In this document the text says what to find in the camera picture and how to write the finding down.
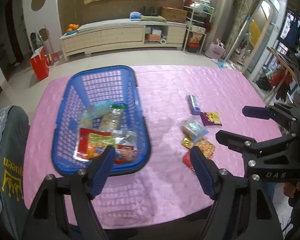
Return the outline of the yellow noodle snack pack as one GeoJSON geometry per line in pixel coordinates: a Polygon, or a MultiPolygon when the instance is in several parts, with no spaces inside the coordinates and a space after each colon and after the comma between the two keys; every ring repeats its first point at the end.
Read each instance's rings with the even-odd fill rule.
{"type": "Polygon", "coordinates": [[[193,146],[198,146],[202,154],[210,159],[215,152],[215,145],[207,141],[205,138],[201,138],[197,142],[193,142],[189,137],[185,137],[181,144],[188,149],[191,149],[193,146]]]}

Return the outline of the purple yellow snack box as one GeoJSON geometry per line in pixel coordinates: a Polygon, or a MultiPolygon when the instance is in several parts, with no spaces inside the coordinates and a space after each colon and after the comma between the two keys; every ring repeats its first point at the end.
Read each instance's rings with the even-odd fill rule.
{"type": "Polygon", "coordinates": [[[201,112],[200,117],[204,126],[222,126],[217,112],[201,112]]]}

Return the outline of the small red snack packet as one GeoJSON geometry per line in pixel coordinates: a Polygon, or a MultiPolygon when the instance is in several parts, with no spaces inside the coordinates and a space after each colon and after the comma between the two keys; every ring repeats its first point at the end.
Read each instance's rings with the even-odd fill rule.
{"type": "Polygon", "coordinates": [[[190,160],[190,151],[188,151],[182,158],[183,163],[191,170],[194,171],[193,165],[190,160]]]}

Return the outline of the red yellow snack pouch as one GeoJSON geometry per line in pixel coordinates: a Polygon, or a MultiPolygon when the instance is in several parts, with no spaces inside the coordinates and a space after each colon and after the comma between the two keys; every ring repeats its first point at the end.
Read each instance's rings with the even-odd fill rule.
{"type": "Polygon", "coordinates": [[[113,130],[100,132],[81,127],[74,151],[74,159],[91,161],[101,156],[107,146],[115,148],[115,164],[132,163],[138,155],[136,132],[130,130],[113,130]]]}

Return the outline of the blue striped cookie bag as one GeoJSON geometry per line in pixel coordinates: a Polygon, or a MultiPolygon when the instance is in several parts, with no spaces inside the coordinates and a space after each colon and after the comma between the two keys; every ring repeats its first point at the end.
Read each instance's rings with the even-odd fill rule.
{"type": "Polygon", "coordinates": [[[108,114],[113,103],[113,100],[103,100],[83,109],[80,126],[92,128],[93,120],[108,114]]]}

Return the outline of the green-edged cracker pack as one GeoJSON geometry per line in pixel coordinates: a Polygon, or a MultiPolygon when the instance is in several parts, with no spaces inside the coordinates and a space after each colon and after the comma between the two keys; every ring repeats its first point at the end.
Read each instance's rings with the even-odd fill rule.
{"type": "Polygon", "coordinates": [[[114,131],[119,130],[121,127],[121,120],[123,118],[125,105],[111,105],[109,112],[102,116],[99,124],[99,131],[114,131]]]}

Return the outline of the orange cartoon snack pack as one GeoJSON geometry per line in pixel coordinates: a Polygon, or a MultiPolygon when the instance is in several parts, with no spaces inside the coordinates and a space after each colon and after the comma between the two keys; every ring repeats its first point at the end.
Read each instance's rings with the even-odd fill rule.
{"type": "Polygon", "coordinates": [[[127,164],[132,163],[138,155],[138,149],[133,145],[96,145],[96,144],[88,144],[86,159],[98,159],[104,153],[112,153],[114,156],[114,163],[116,165],[119,164],[127,164]]]}

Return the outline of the pink quilted tablecloth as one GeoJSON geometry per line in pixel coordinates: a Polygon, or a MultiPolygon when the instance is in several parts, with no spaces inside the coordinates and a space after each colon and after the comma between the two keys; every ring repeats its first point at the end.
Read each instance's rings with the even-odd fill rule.
{"type": "MultiPolygon", "coordinates": [[[[265,141],[281,136],[272,120],[247,118],[244,106],[264,103],[238,71],[197,66],[134,66],[152,152],[140,171],[107,179],[93,200],[105,229],[136,228],[188,216],[212,204],[198,179],[182,162],[187,149],[181,123],[191,118],[186,100],[196,95],[204,112],[218,112],[222,126],[208,127],[207,140],[215,145],[213,161],[235,176],[243,176],[241,154],[217,143],[220,129],[265,141]]],[[[23,168],[23,195],[29,209],[44,177],[60,177],[51,162],[53,130],[70,76],[47,85],[30,127],[23,168]]]]}

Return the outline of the pink gift bag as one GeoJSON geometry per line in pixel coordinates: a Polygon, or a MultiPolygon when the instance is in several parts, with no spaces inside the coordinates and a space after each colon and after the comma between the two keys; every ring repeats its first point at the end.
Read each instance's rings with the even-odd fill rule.
{"type": "Polygon", "coordinates": [[[225,45],[221,42],[220,39],[217,38],[215,42],[212,42],[209,45],[209,48],[205,52],[205,56],[211,59],[220,60],[224,53],[225,45]]]}

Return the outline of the arched floor mirror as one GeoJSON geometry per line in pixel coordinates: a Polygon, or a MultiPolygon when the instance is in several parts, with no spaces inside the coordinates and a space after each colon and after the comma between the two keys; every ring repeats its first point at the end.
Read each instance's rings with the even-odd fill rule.
{"type": "Polygon", "coordinates": [[[242,74],[247,72],[249,65],[257,54],[270,25],[273,13],[274,7],[269,0],[254,0],[251,11],[248,14],[248,33],[250,34],[248,44],[253,49],[244,61],[241,69],[242,74]]]}

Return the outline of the grey sofa with cover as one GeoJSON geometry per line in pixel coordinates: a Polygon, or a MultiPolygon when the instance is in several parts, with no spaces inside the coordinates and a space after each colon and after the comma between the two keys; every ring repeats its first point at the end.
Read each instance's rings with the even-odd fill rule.
{"type": "Polygon", "coordinates": [[[0,222],[21,239],[28,209],[24,203],[24,156],[29,117],[19,106],[0,109],[0,222]]]}

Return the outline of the white metal shelf rack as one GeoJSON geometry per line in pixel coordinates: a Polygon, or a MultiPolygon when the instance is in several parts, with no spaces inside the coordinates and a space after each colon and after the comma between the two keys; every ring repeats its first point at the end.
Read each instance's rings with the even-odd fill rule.
{"type": "Polygon", "coordinates": [[[210,0],[183,0],[182,9],[187,12],[183,51],[201,54],[211,30],[215,7],[210,0]]]}

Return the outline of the cardboard box on cabinet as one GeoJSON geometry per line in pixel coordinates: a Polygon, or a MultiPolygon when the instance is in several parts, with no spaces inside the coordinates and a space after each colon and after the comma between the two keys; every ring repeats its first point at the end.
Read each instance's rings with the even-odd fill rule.
{"type": "Polygon", "coordinates": [[[168,22],[185,23],[187,11],[170,7],[162,7],[160,15],[168,22]]]}

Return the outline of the red paper bag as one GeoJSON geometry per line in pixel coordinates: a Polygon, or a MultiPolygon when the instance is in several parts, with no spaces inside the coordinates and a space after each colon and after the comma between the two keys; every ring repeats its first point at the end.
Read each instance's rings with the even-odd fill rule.
{"type": "Polygon", "coordinates": [[[49,76],[49,62],[44,47],[36,49],[30,58],[30,65],[39,81],[49,76]]]}

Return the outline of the bowl of oranges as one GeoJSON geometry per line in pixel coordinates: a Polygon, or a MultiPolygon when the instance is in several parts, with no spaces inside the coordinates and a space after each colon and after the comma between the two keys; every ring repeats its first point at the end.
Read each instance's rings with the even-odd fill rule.
{"type": "Polygon", "coordinates": [[[69,24],[68,28],[66,29],[65,34],[66,35],[71,35],[77,32],[77,29],[80,27],[79,24],[69,24]]]}

